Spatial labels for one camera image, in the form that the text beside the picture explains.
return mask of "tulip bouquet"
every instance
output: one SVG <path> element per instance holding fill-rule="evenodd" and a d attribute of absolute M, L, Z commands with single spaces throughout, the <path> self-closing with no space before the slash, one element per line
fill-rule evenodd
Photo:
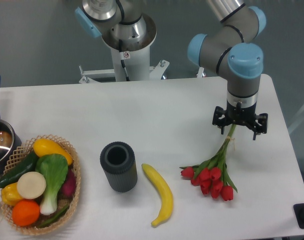
<path fill-rule="evenodd" d="M 237 188 L 227 173 L 226 151 L 236 125 L 233 124 L 224 140 L 223 145 L 210 159 L 193 166 L 182 166 L 181 175 L 191 180 L 194 186 L 200 186 L 204 195 L 211 193 L 212 198 L 217 199 L 219 195 L 223 200 L 233 200 L 233 189 Z"/>

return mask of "green cucumber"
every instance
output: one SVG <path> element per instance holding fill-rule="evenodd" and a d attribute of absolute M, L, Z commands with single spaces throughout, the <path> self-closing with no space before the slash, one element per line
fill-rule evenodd
<path fill-rule="evenodd" d="M 0 178 L 0 189 L 6 187 L 9 184 L 16 183 L 23 174 L 34 171 L 37 160 L 38 156 L 32 150 L 14 168 L 12 168 Z"/>

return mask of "bok choy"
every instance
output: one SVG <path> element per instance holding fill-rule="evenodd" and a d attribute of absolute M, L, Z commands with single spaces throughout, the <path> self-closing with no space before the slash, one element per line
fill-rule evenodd
<path fill-rule="evenodd" d="M 35 170 L 42 174 L 46 181 L 46 188 L 40 204 L 40 212 L 50 215 L 57 209 L 57 193 L 65 181 L 68 165 L 61 154 L 49 154 L 40 157 Z"/>

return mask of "wicker basket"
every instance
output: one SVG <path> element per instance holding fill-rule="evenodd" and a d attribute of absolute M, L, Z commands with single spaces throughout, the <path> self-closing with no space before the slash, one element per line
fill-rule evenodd
<path fill-rule="evenodd" d="M 37 136 L 36 138 L 32 138 L 31 140 L 27 140 L 25 143 L 22 144 L 22 146 L 19 146 L 13 154 L 10 156 L 9 160 L 7 161 L 7 165 L 5 166 L 4 174 L 7 173 L 11 168 L 15 167 L 16 164 L 18 164 L 24 157 L 33 149 L 33 144 L 37 139 L 51 139 L 58 143 L 61 147 L 63 147 L 67 152 L 70 153 L 70 155 L 73 158 L 73 164 L 72 166 L 72 171 L 76 177 L 76 190 L 73 195 L 73 197 L 65 197 L 63 194 L 59 193 L 57 196 L 57 210 L 60 210 L 62 207 L 65 205 L 69 204 L 69 209 L 67 212 L 56 222 L 52 223 L 50 226 L 44 227 L 44 228 L 37 228 L 36 226 L 40 225 L 43 221 L 51 218 L 55 213 L 45 216 L 45 215 L 40 215 L 39 219 L 33 223 L 32 225 L 21 227 L 17 226 L 13 223 L 12 221 L 12 206 L 9 206 L 7 204 L 4 204 L 2 202 L 2 210 L 3 210 L 3 215 L 4 218 L 7 220 L 7 222 L 17 230 L 18 232 L 21 232 L 24 235 L 41 235 L 41 234 L 46 234 L 49 233 L 63 224 L 65 224 L 70 217 L 73 215 L 78 199 L 79 199 L 79 194 L 80 194 L 80 184 L 81 184 L 81 174 L 80 174 L 80 165 L 79 165 L 79 160 L 77 156 L 77 152 L 75 151 L 74 147 L 70 144 L 70 142 L 66 141 L 65 139 L 61 137 L 57 137 L 54 135 L 43 135 L 43 136 Z"/>

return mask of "white table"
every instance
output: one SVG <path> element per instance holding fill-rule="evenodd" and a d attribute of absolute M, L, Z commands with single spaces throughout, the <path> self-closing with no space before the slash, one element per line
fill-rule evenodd
<path fill-rule="evenodd" d="M 293 205 L 304 203 L 304 184 L 269 76 L 263 75 L 257 114 L 269 114 L 268 133 L 246 127 L 234 133 L 227 155 L 237 186 L 234 200 L 204 197 L 180 177 L 179 166 L 212 157 L 225 135 L 212 125 L 215 106 L 226 107 L 227 83 L 219 77 L 140 82 L 9 87 L 0 90 L 1 118 L 22 141 L 54 134 L 76 148 L 82 173 L 81 197 L 73 219 L 38 239 L 242 240 L 304 235 Z M 138 182 L 127 193 L 109 186 L 100 166 L 102 149 L 129 144 Z M 160 198 L 144 176 L 151 164 L 167 181 L 175 205 L 157 228 Z M 0 240 L 29 239 L 0 223 Z"/>

